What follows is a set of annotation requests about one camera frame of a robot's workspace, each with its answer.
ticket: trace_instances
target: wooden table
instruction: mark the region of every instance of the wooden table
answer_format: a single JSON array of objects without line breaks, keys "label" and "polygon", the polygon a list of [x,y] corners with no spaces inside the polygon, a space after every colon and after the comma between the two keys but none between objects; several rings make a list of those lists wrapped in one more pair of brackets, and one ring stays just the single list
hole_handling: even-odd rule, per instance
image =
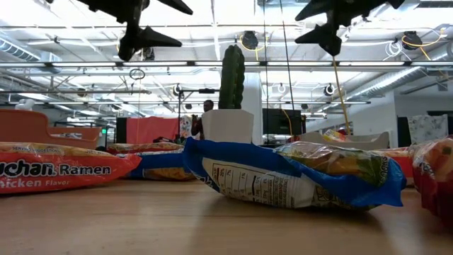
[{"label": "wooden table", "polygon": [[197,181],[116,181],[0,198],[0,254],[453,254],[420,208],[284,210],[225,198]]}]

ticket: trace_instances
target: computer monitor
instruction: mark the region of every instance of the computer monitor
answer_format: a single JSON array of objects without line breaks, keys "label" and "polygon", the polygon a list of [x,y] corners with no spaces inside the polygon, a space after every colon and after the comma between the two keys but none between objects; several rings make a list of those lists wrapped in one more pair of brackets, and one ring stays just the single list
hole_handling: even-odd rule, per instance
[{"label": "computer monitor", "polygon": [[[302,134],[302,116],[300,110],[285,110],[291,120],[292,134]],[[282,109],[263,109],[263,134],[291,135],[288,117]]]}]

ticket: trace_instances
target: potted cactus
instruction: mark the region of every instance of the potted cactus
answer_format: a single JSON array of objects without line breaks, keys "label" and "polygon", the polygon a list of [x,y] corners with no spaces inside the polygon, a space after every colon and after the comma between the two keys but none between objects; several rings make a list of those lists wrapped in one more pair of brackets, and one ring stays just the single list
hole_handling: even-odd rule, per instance
[{"label": "potted cactus", "polygon": [[202,116],[205,139],[216,142],[251,142],[253,114],[241,110],[245,71],[241,49],[237,45],[229,46],[222,62],[219,109],[210,110]]}]

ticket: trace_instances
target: white pot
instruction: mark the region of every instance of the white pot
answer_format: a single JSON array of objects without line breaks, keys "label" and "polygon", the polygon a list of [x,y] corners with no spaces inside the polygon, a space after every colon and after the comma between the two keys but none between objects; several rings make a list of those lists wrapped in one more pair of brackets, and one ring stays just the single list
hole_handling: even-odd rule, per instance
[{"label": "white pot", "polygon": [[210,110],[202,115],[206,140],[215,142],[252,142],[253,114],[236,109]]}]

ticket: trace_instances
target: nutrition facts label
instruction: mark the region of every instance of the nutrition facts label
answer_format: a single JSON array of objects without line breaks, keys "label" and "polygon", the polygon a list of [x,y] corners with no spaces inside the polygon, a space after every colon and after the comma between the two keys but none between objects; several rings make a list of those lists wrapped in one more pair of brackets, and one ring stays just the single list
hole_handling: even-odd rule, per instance
[{"label": "nutrition facts label", "polygon": [[203,159],[203,166],[220,192],[232,198],[295,208],[313,197],[314,184],[306,178],[211,159]]}]

